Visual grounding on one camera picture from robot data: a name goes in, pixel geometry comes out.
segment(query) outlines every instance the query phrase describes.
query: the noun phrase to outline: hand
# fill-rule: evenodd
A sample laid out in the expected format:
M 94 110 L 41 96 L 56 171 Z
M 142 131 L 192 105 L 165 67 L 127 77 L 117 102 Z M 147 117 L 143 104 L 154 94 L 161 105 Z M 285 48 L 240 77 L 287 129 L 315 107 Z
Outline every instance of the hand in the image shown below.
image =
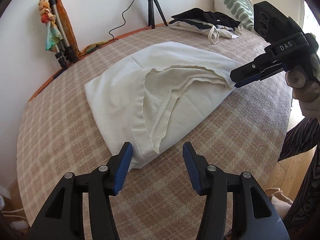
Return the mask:
M 310 62 L 315 68 L 320 64 L 315 54 L 310 57 Z M 292 87 L 292 97 L 299 100 L 302 114 L 307 118 L 317 118 L 320 123 L 320 86 L 314 81 L 306 81 L 305 76 L 300 71 L 301 66 L 285 74 L 287 85 Z

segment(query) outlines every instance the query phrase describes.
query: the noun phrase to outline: silver bolt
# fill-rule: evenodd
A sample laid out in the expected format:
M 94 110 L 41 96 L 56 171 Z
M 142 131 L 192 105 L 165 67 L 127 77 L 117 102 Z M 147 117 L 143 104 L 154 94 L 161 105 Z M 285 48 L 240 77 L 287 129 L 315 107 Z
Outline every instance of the silver bolt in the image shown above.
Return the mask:
M 251 173 L 250 172 L 245 171 L 244 173 L 242 173 L 242 175 L 247 179 L 251 178 Z
M 64 174 L 64 177 L 65 177 L 66 179 L 71 179 L 72 176 L 73 176 L 72 172 L 67 172 L 66 174 Z
M 216 170 L 217 170 L 217 167 L 214 166 L 214 165 L 209 165 L 209 166 L 207 167 L 207 169 L 208 169 L 209 171 L 216 171 Z
M 99 167 L 99 171 L 107 171 L 108 167 L 106 165 L 102 165 Z

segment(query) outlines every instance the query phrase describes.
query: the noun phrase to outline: checkered blanket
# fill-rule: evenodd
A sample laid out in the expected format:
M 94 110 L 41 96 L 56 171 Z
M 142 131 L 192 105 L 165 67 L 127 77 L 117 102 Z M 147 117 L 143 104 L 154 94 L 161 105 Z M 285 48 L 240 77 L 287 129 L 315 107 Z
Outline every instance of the checkered blanket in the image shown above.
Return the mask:
M 212 45 L 203 35 L 167 27 L 136 33 L 80 60 L 28 103 L 18 139 L 18 182 L 30 224 L 61 177 L 91 172 L 111 157 L 84 93 L 84 84 L 122 58 L 153 44 L 174 41 L 247 63 L 267 43 L 244 36 Z M 191 141 L 197 153 L 225 172 L 249 171 L 263 186 L 279 156 L 287 131 L 291 89 L 283 73 L 234 91 L 185 138 L 142 169 L 128 173 L 124 189 L 110 197 L 121 240 L 195 239 L 205 197 L 192 189 L 182 158 Z M 232 221 L 228 196 L 227 226 Z M 90 239 L 88 202 L 84 230 Z

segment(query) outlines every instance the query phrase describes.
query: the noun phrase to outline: tripod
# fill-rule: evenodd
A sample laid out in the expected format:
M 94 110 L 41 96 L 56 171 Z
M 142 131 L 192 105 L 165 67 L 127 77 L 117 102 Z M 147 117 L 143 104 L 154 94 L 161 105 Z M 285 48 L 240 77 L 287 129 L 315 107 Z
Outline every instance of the tripod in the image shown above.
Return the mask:
M 158 12 L 160 13 L 160 16 L 163 20 L 164 25 L 168 26 L 158 0 L 148 0 L 148 26 L 151 26 L 152 29 L 155 28 L 155 14 L 153 10 L 153 2 L 155 2 L 155 5 L 158 9 Z

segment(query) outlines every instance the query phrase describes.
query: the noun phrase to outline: green and white cushion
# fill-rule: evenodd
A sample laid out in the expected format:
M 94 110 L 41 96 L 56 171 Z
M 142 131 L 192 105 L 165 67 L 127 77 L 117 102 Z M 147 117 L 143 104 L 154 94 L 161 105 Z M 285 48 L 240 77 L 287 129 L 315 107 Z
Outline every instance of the green and white cushion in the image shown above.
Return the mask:
M 252 32 L 253 5 L 250 0 L 214 0 L 214 8 L 229 17 L 241 22 L 242 26 Z

